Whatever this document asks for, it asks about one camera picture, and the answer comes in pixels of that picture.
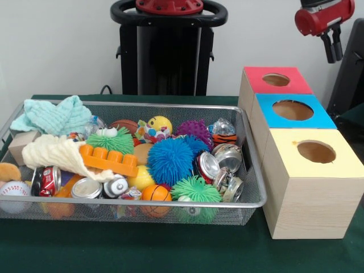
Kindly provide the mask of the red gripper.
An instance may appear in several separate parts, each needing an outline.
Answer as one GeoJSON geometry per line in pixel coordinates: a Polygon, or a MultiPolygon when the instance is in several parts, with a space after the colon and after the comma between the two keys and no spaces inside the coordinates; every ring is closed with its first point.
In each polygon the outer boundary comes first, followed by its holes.
{"type": "Polygon", "coordinates": [[[343,58],[340,24],[352,17],[354,0],[341,1],[300,1],[301,8],[295,14],[295,25],[304,36],[322,35],[326,58],[329,64],[343,58]],[[332,38],[325,32],[332,27],[332,38]]]}

